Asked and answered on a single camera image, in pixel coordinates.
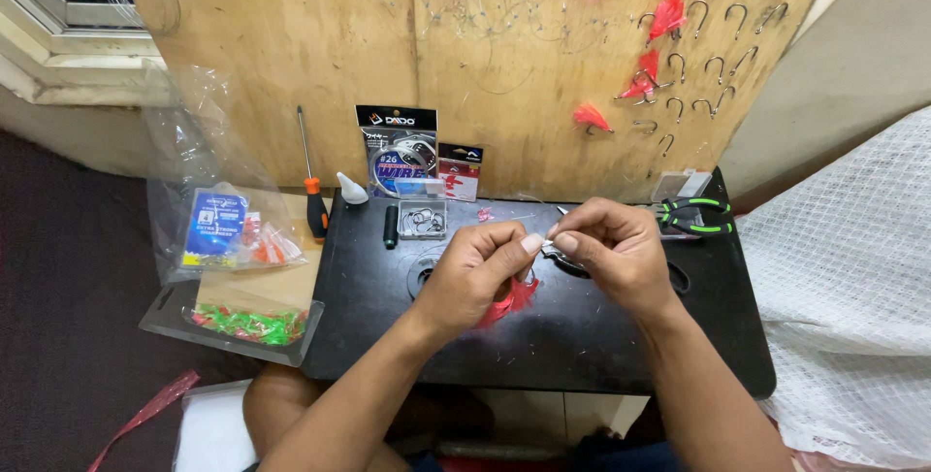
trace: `screwdriver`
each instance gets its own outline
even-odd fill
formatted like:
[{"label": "screwdriver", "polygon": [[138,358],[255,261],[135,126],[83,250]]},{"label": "screwdriver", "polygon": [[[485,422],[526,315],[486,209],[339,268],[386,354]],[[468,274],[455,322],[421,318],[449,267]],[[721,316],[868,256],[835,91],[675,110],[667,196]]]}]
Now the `screwdriver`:
[{"label": "screwdriver", "polygon": [[304,186],[307,187],[307,226],[314,234],[314,241],[323,243],[327,237],[330,218],[327,216],[327,207],[323,204],[323,198],[320,197],[320,180],[310,173],[310,154],[307,153],[304,111],[300,105],[297,108],[297,119],[301,123],[301,140],[304,142],[304,159],[307,161],[307,179],[304,180]]}]

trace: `hand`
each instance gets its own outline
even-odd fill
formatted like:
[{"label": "hand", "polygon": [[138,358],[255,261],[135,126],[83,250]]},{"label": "hand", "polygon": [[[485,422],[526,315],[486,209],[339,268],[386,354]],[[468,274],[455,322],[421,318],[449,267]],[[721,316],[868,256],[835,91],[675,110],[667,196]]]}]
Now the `hand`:
[{"label": "hand", "polygon": [[595,197],[563,216],[546,237],[635,316],[651,319],[679,302],[656,217],[648,210]]},{"label": "hand", "polygon": [[409,313],[443,346],[478,323],[493,300],[506,298],[511,276],[527,277],[542,244],[518,221],[460,228]]}]

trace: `white lace cloth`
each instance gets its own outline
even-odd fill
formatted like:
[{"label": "white lace cloth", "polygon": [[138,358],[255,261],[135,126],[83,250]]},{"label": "white lace cloth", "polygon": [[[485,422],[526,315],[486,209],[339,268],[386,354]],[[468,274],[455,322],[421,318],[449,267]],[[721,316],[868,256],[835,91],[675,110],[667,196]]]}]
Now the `white lace cloth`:
[{"label": "white lace cloth", "polygon": [[738,222],[787,445],[931,465],[931,108]]}]

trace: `fingernail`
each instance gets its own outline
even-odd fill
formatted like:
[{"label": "fingernail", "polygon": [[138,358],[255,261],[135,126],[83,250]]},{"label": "fingernail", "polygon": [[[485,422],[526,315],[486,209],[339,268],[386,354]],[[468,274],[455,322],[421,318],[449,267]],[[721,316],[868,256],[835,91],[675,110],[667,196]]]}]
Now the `fingernail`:
[{"label": "fingernail", "polygon": [[579,240],[575,239],[568,233],[563,232],[553,239],[553,244],[564,254],[571,256],[576,252],[576,248],[579,247]]},{"label": "fingernail", "polygon": [[536,254],[537,250],[543,246],[543,238],[539,233],[532,233],[520,240],[520,245],[527,250],[528,254]]}]

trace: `plier handle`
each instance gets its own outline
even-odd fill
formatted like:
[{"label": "plier handle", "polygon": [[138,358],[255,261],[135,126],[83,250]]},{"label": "plier handle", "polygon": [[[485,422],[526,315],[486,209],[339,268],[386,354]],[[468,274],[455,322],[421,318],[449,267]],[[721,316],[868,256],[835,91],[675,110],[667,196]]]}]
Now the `plier handle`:
[{"label": "plier handle", "polygon": [[734,225],[726,223],[725,225],[698,226],[691,223],[680,221],[675,213],[682,208],[705,208],[719,214],[727,214],[731,211],[731,205],[722,203],[716,199],[708,197],[686,197],[671,201],[664,199],[661,204],[654,207],[657,221],[660,228],[671,227],[685,233],[693,235],[719,235],[734,231]]}]

